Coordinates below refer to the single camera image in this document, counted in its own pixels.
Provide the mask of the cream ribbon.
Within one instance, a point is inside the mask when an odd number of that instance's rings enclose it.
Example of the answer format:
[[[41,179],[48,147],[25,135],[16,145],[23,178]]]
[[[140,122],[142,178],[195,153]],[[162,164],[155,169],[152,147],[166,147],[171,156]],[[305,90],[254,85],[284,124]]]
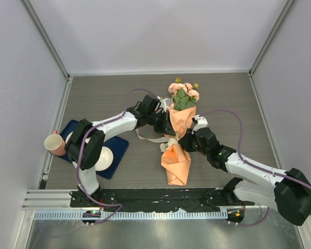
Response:
[[[139,134],[139,130],[138,129],[136,129],[135,132],[136,132],[137,137],[140,140],[147,140],[147,141],[152,142],[152,143],[160,144],[159,147],[160,147],[160,151],[162,153],[165,153],[173,145],[179,145],[177,139],[175,137],[172,137],[172,136],[163,136],[163,137],[160,137],[160,138],[157,138],[157,139],[149,139],[149,138],[146,138],[146,137],[142,137]]]

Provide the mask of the kraft wrapping paper sheet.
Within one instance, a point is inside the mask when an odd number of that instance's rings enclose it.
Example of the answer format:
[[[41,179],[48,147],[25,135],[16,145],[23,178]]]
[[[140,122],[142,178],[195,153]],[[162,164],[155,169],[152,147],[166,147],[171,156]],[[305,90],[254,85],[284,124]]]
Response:
[[[185,110],[169,110],[169,119],[174,136],[168,136],[168,142],[161,144],[161,166],[166,169],[169,185],[185,186],[188,181],[191,158],[190,154],[179,145],[178,141],[184,137],[192,126],[192,118],[196,115],[196,107]]]

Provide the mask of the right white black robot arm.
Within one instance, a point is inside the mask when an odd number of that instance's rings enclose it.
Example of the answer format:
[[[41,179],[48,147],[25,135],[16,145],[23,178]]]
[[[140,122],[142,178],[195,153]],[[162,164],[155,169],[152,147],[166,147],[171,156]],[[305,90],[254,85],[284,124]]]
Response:
[[[297,226],[311,216],[311,184],[300,170],[284,171],[249,162],[235,149],[220,144],[209,127],[188,129],[178,143],[187,152],[197,151],[205,156],[212,167],[237,175],[223,193],[226,203],[248,201],[265,205]]]

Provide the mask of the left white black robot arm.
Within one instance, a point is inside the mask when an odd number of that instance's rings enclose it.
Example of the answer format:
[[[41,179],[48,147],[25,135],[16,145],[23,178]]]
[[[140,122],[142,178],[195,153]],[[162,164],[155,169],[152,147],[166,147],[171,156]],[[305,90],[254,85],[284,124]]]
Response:
[[[95,165],[101,155],[103,144],[128,131],[145,125],[153,127],[156,133],[175,135],[170,124],[167,107],[169,98],[160,99],[147,94],[142,101],[111,118],[89,122],[82,119],[66,141],[65,150],[77,170],[78,187],[84,193],[82,201],[89,207],[99,203],[100,185],[96,178]]]

